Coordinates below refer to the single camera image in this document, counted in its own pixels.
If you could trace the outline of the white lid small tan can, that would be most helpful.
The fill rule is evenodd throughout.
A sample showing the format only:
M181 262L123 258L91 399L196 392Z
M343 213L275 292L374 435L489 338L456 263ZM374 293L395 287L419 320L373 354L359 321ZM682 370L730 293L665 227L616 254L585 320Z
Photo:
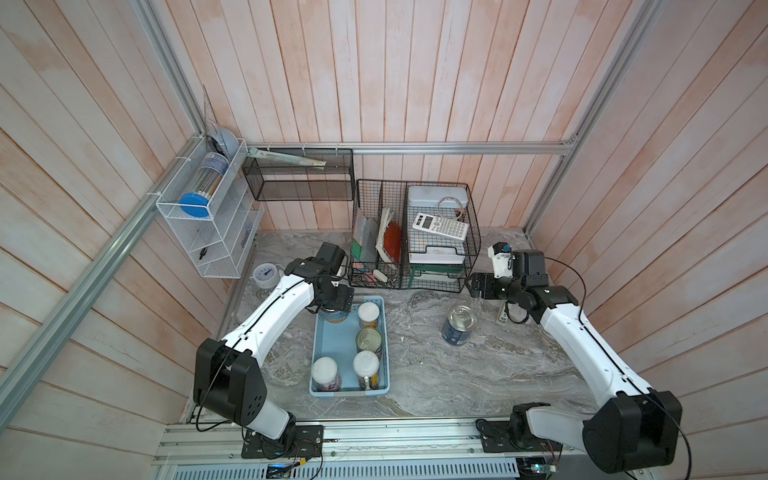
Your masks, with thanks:
M376 302L366 301L357 310L358 323L361 329L377 329L381 309Z

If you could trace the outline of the light blue plastic basket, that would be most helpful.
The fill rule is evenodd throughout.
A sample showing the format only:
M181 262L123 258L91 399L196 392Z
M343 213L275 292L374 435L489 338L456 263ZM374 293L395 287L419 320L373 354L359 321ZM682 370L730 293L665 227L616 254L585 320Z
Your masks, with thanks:
M376 331L382 337L381 359L378 369L379 383L378 387L372 390L364 390L359 385L357 375L353 369L353 360L358 353L356 337L361 331L357 311L359 306L366 302L374 303L380 309ZM359 302L355 301L347 318L339 323L328 322L317 315L315 321L312 361L315 362L321 357L332 358L338 367L340 389L333 392L321 391L319 384L314 379L310 379L310 395L316 398L342 398L381 396L387 394L391 387L388 349L386 306L382 296L367 295L362 297Z

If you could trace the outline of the dark blue pull tab can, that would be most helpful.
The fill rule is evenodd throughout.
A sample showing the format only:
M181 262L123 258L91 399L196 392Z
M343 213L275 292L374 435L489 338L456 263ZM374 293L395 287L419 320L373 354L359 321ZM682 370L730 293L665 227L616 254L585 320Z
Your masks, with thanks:
M449 312L441 329L443 339L450 345L464 345L477 324L475 312L467 305L457 305Z

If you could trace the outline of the white lid yellow label can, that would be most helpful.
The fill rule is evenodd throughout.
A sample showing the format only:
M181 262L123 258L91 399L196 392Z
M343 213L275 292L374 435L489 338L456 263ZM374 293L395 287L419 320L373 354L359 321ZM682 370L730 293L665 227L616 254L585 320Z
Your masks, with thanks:
M380 360L374 352L358 352L353 360L353 369L361 390L379 388Z

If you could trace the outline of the white lid red label can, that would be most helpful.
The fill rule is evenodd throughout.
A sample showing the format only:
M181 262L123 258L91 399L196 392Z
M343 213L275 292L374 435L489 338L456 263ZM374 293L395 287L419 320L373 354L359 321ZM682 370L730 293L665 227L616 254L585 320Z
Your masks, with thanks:
M339 367L331 357L320 357L312 364L311 378L318 392L336 392L341 388Z

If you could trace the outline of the blue yellow pull tab can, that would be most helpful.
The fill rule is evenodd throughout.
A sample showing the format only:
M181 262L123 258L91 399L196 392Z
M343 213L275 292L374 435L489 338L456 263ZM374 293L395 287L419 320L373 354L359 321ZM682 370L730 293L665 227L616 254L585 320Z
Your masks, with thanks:
M347 311L330 310L330 309L323 309L323 308L319 310L318 314L321 320L331 324L341 323L349 315Z

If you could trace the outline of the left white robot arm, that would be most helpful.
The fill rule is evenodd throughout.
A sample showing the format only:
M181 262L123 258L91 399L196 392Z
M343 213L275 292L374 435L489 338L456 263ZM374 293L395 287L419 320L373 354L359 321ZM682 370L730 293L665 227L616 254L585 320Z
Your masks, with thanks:
M354 288L339 274L345 260L341 247L325 242L314 256L291 261L244 322L220 340L204 340L195 358L194 404L263 438L292 443L295 418L268 399L261 366L299 313L351 310Z

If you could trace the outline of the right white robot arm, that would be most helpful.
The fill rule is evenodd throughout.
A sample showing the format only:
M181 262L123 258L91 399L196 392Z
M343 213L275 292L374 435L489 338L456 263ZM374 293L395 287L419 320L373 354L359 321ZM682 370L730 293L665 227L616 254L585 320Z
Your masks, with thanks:
M466 280L471 296L521 307L568 355L597 405L590 416L544 402L516 405L503 435L510 446L525 451L555 442L586 453L607 474L671 464L687 439L677 397L654 389L620 358L589 322L582 302L551 283L543 252L498 242L488 256L492 272Z

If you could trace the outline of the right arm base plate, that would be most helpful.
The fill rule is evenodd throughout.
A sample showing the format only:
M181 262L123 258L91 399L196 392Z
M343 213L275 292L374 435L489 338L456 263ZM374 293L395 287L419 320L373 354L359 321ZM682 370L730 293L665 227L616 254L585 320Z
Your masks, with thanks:
M534 437L524 428L514 426L509 420L477 419L475 428L484 453L561 452L560 443Z

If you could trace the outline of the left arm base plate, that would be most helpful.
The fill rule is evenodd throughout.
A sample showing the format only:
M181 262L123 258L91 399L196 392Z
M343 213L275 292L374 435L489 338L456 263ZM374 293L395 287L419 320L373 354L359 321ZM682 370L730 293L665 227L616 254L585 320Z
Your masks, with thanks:
M243 459L310 460L319 458L324 441L321 425L289 426L283 436L270 439L252 430L246 430L241 451Z

